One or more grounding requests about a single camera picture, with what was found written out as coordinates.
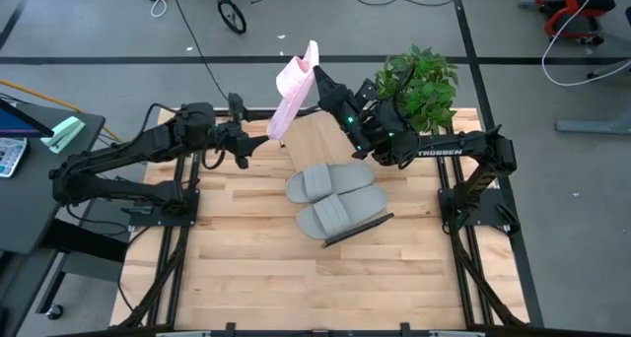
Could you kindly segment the dark grey desk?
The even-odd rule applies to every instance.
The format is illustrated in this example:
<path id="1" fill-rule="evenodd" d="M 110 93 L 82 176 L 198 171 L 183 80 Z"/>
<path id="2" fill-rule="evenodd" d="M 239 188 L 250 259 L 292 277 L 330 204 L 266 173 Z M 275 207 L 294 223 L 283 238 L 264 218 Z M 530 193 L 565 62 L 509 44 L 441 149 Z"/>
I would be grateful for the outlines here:
<path id="1" fill-rule="evenodd" d="M 18 173 L 0 179 L 0 337 L 15 337 L 57 253 L 77 251 L 114 262 L 126 245 L 57 220 L 48 173 L 66 161 L 38 139 Z"/>

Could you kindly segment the wooden shelf with black frame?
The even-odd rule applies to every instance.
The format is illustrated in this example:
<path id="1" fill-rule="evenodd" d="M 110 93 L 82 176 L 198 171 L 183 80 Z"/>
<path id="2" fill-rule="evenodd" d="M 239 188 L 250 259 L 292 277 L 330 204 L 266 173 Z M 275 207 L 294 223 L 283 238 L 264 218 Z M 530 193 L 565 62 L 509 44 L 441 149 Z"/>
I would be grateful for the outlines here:
<path id="1" fill-rule="evenodd" d="M 354 161 L 366 163 L 351 158 L 353 153 L 351 145 L 347 143 L 334 118 L 323 111 L 295 119 L 284 134 L 283 143 L 295 173 L 319 164 L 346 164 Z M 371 164 L 366 164 L 375 171 Z M 312 204 L 314 203 L 301 204 L 303 208 L 300 212 Z M 378 214 L 376 219 L 370 220 L 366 224 L 327 239 L 317 240 L 320 240 L 322 245 L 327 247 L 373 229 L 389 221 L 392 217 L 393 214 L 385 209 Z"/>

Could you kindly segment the green plant in black pot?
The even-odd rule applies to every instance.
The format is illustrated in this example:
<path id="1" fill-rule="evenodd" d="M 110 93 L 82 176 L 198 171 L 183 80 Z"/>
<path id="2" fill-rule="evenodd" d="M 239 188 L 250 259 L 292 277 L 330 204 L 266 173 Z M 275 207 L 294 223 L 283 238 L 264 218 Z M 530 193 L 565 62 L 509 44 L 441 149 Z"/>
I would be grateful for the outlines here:
<path id="1" fill-rule="evenodd" d="M 376 84 L 380 99 L 394 101 L 419 133 L 438 132 L 452 124 L 457 67 L 431 47 L 412 44 L 408 51 L 389 56 L 376 73 Z"/>

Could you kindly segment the mint green stapler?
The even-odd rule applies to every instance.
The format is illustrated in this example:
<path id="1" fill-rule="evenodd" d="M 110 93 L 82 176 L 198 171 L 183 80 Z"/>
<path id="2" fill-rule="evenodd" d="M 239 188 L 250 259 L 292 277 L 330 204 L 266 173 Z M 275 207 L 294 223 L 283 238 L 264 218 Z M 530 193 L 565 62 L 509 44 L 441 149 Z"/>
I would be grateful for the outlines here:
<path id="1" fill-rule="evenodd" d="M 41 138 L 40 142 L 52 153 L 60 154 L 85 126 L 78 117 L 70 116 L 52 129 L 52 137 Z"/>

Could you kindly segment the grey table leg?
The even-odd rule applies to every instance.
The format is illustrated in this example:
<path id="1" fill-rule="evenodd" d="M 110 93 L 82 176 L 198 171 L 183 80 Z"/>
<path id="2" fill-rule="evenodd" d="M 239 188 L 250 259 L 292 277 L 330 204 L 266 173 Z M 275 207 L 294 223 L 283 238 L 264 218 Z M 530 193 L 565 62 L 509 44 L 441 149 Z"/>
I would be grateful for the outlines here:
<path id="1" fill-rule="evenodd" d="M 587 75 L 588 80 L 598 80 L 608 76 L 615 75 L 619 72 L 631 72 L 631 58 L 624 59 L 608 65 L 596 68 Z"/>

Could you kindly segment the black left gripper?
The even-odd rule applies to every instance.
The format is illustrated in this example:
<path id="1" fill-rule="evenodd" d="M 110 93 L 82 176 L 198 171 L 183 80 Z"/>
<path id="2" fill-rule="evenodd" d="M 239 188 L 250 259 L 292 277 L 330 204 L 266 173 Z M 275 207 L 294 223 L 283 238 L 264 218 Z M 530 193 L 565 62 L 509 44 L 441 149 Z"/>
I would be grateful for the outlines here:
<path id="1" fill-rule="evenodd" d="M 232 125 L 229 131 L 231 138 L 230 152 L 235 156 L 235 161 L 240 169 L 248 168 L 244 144 L 246 133 L 243 131 L 242 122 L 245 120 L 245 106 L 243 99 L 238 94 L 229 94 L 229 111 L 232 116 Z M 264 131 L 250 131 L 248 133 L 247 152 L 252 154 L 258 147 L 269 140 Z"/>

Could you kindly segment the grey table foot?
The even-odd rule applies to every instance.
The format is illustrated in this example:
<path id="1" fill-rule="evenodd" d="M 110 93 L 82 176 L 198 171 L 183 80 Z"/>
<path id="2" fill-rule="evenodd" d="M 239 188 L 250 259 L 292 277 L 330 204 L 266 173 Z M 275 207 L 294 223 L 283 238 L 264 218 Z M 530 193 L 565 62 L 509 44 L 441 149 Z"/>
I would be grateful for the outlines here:
<path id="1" fill-rule="evenodd" d="M 631 135 L 631 113 L 606 121 L 559 120 L 555 122 L 555 129 L 567 133 Z"/>

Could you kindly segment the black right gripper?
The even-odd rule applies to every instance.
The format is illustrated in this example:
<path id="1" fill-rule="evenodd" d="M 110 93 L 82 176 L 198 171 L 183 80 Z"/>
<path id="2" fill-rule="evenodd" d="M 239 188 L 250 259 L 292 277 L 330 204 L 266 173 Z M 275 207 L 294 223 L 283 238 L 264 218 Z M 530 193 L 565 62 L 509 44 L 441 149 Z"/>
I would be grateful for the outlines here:
<path id="1" fill-rule="evenodd" d="M 367 101 L 353 97 L 335 100 L 334 94 L 342 89 L 342 85 L 336 83 L 320 66 L 314 67 L 314 75 L 319 96 L 318 104 L 325 105 L 325 110 L 334 117 L 352 144 L 352 157 L 365 159 L 374 148 L 363 134 L 362 110 Z"/>

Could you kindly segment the black aluminium table frame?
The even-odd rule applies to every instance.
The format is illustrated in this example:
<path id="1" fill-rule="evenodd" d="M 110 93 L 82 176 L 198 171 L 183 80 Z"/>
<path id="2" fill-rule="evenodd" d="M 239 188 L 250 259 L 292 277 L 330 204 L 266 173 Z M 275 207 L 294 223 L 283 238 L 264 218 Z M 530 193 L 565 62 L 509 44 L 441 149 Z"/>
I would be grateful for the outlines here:
<path id="1" fill-rule="evenodd" d="M 171 237 L 157 226 L 134 239 L 109 332 L 133 335 L 143 321 L 153 337 L 514 337 L 541 325 L 502 185 L 458 229 L 439 198 L 475 160 L 371 165 L 393 217 L 327 247 L 298 227 L 283 139 L 246 169 L 233 156 L 213 170 L 192 158 L 148 165 L 146 183 L 179 179 L 193 192 L 196 217 Z"/>

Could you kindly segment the pink slide sandal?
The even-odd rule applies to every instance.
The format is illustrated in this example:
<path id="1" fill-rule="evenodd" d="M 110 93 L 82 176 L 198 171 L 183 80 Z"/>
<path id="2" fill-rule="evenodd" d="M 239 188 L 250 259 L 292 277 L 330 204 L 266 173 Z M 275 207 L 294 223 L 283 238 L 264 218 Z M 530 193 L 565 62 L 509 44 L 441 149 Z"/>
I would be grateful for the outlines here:
<path id="1" fill-rule="evenodd" d="M 319 64 L 319 48 L 311 40 L 303 57 L 294 56 L 276 77 L 281 101 L 270 118 L 267 136 L 281 140 L 297 116 L 315 82 L 314 68 Z"/>

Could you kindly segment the grey slide sandal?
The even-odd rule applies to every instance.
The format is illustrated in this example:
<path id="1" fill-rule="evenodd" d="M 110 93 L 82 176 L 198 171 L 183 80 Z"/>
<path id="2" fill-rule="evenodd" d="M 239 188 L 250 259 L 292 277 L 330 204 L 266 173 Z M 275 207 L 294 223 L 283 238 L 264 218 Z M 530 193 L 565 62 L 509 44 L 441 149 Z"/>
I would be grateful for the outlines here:
<path id="1" fill-rule="evenodd" d="M 369 185 L 324 197 L 304 208 L 297 216 L 297 223 L 306 236 L 327 239 L 376 219 L 386 206 L 386 192 Z"/>
<path id="2" fill-rule="evenodd" d="M 345 194 L 372 184 L 373 168 L 363 162 L 319 164 L 294 173 L 286 182 L 286 196 L 296 204 L 315 203 L 331 194 Z"/>

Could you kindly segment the monitor with blue screen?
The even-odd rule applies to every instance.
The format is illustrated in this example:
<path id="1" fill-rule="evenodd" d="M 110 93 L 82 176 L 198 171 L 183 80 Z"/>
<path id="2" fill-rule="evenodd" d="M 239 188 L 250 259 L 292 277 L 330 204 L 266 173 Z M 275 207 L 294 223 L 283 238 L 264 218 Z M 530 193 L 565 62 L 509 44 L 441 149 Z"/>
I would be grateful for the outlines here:
<path id="1" fill-rule="evenodd" d="M 46 138 L 53 131 L 17 107 L 0 100 L 0 137 Z"/>

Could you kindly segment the white calculator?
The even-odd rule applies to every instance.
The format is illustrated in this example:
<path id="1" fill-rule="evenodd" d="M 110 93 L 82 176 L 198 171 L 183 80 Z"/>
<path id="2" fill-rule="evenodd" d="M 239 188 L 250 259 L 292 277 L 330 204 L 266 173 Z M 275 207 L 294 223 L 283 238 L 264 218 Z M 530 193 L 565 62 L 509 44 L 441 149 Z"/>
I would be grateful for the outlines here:
<path id="1" fill-rule="evenodd" d="M 12 177 L 28 150 L 27 138 L 0 138 L 0 178 Z"/>

